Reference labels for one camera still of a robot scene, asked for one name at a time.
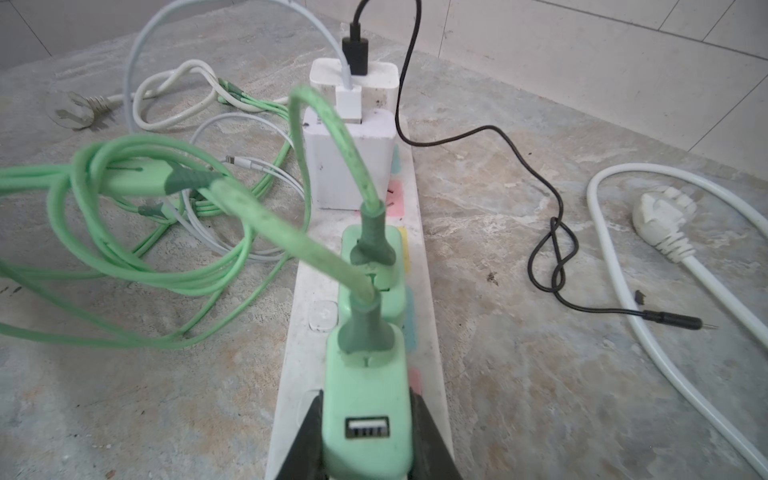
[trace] colored outlet label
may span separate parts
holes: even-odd
[[[400,173],[400,147],[397,144],[395,144],[395,148],[392,151],[392,169],[390,171],[393,174]]]
[[[405,227],[397,227],[397,230],[400,230],[400,236],[402,237],[402,267],[407,275],[411,271],[411,254],[408,251],[408,231]]]
[[[386,216],[402,217],[406,214],[406,206],[402,202],[402,182],[390,180],[386,188]]]
[[[406,352],[416,350],[418,337],[416,335],[416,307],[413,303],[413,290],[406,287],[406,319],[402,323],[402,337],[406,342]]]
[[[417,394],[422,394],[422,373],[414,367],[408,368],[408,386]]]

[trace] white charger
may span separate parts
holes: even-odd
[[[397,137],[397,66],[372,61],[367,75],[353,75],[353,88],[349,90],[342,84],[339,59],[318,58],[312,63],[310,84],[335,104],[371,173],[379,198],[386,199]],[[304,112],[303,136],[313,206],[358,210],[362,196],[357,185],[339,148],[311,108]]]

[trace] yellow label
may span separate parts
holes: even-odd
[[[397,227],[400,230],[400,236],[402,237],[402,265],[406,269],[406,273],[411,271],[411,255],[408,253],[408,231],[405,227]]]

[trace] white power strip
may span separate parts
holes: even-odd
[[[408,128],[402,122],[406,136]],[[411,147],[397,140],[387,190],[387,224],[400,228],[406,262],[409,308],[403,332],[408,350],[409,381],[420,392],[449,450],[453,450],[442,360],[432,305],[424,232]],[[308,234],[335,252],[341,234],[359,223],[357,212],[313,209]],[[266,480],[273,480],[296,438],[310,403],[323,389],[328,333],[336,326],[339,284],[304,263],[299,265],[285,359],[277,393]]]

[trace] usb port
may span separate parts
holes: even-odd
[[[348,439],[384,439],[389,437],[389,417],[364,417],[346,420]]]

